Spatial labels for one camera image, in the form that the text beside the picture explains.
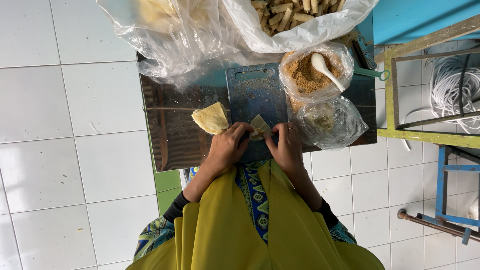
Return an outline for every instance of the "yellow metal stand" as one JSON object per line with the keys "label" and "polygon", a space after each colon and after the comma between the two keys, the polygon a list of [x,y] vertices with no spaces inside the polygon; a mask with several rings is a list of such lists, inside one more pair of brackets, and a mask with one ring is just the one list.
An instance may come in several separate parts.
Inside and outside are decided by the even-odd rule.
{"label": "yellow metal stand", "polygon": [[[375,62],[377,64],[384,62],[385,70],[389,70],[391,73],[390,78],[385,81],[387,128],[378,128],[377,134],[379,136],[458,147],[480,148],[480,135],[405,130],[406,128],[414,126],[441,123],[449,120],[461,119],[462,117],[460,115],[454,115],[400,125],[398,116],[398,85],[396,73],[396,64],[401,61],[439,58],[480,52],[480,48],[476,48],[463,51],[401,57],[402,55],[410,54],[478,30],[480,30],[480,15],[468,18],[457,24],[451,25],[424,37],[420,37],[411,42],[399,45],[375,56]],[[480,112],[471,112],[466,113],[464,117],[478,115],[480,115]]]}

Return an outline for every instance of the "black sleeve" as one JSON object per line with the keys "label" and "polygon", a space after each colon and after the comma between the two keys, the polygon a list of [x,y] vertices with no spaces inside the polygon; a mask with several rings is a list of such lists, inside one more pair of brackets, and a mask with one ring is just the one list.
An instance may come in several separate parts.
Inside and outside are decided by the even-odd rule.
{"label": "black sleeve", "polygon": [[323,199],[324,202],[322,203],[322,207],[317,212],[322,214],[329,229],[332,229],[338,224],[338,218],[333,214],[332,210],[330,209],[330,205]]}
{"label": "black sleeve", "polygon": [[172,205],[170,205],[165,214],[163,214],[163,217],[169,222],[173,223],[176,218],[183,217],[183,208],[188,203],[190,202],[183,196],[183,191],[180,192],[177,198],[173,201]]}

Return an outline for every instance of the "folded crepe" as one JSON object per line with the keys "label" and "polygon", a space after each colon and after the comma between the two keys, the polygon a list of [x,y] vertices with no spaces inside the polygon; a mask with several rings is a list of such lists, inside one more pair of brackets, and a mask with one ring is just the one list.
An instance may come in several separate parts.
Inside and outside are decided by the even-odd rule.
{"label": "folded crepe", "polygon": [[273,136],[272,130],[265,122],[265,120],[259,115],[257,115],[250,124],[255,128],[253,132],[250,132],[251,141],[260,141],[264,139],[264,134]]}
{"label": "folded crepe", "polygon": [[193,112],[192,118],[197,125],[212,135],[218,135],[226,131],[230,125],[227,120],[227,111],[220,102]]}

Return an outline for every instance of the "green handle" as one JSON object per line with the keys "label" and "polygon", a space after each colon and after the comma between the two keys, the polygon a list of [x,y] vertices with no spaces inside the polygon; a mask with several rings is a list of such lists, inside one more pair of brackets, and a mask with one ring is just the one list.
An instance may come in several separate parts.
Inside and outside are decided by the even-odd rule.
{"label": "green handle", "polygon": [[[353,73],[358,74],[358,75],[363,75],[363,76],[379,78],[382,82],[384,82],[384,81],[388,80],[388,78],[390,78],[390,71],[388,71],[388,70],[385,70],[383,72],[378,72],[378,71],[375,71],[375,70],[369,70],[369,69],[364,69],[364,68],[355,68],[353,70]],[[384,74],[384,73],[388,73],[388,75],[386,75],[385,79],[382,79],[382,74]]]}

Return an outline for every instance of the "rusty pipe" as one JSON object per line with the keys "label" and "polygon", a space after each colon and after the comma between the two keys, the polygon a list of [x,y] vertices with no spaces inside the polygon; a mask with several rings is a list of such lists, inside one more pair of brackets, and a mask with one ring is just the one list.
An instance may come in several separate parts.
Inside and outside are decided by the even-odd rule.
{"label": "rusty pipe", "polygon": [[[426,221],[424,221],[422,219],[419,219],[417,217],[414,217],[414,216],[410,216],[410,215],[407,214],[407,211],[405,211],[405,209],[400,209],[397,213],[397,217],[401,220],[412,221],[412,222],[421,224],[423,226],[428,226],[428,227],[437,229],[439,231],[446,232],[446,233],[449,233],[449,234],[453,234],[455,236],[459,236],[459,237],[463,238],[463,233],[460,233],[460,232],[457,232],[457,231],[449,229],[449,228],[445,228],[445,227],[442,227],[442,226],[438,226],[438,225],[426,222]],[[474,238],[474,237],[470,237],[470,239],[480,243],[480,239],[477,239],[477,238]]]}

